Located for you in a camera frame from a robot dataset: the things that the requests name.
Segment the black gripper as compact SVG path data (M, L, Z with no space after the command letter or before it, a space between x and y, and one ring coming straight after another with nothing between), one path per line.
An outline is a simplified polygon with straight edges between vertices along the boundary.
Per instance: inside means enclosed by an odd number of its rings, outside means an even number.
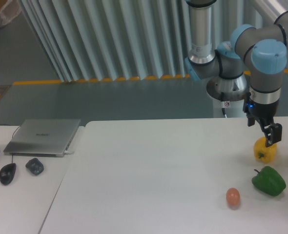
M265 146L270 147L282 139L282 125L274 122L279 101L270 104L260 104L251 99L251 93L246 93L243 112L246 113L247 125L253 126L257 121L265 135Z

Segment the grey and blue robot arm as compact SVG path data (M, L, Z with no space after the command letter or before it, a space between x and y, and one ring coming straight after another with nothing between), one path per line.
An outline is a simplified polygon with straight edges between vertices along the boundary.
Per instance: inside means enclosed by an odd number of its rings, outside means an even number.
M193 80L207 78L207 93L220 102L242 102L248 126L258 123L269 147L282 138L282 125L274 121L279 104L288 51L288 2L254 0L254 8L270 22L257 29L244 24L229 41L212 47L212 0L187 1L192 48L185 59Z

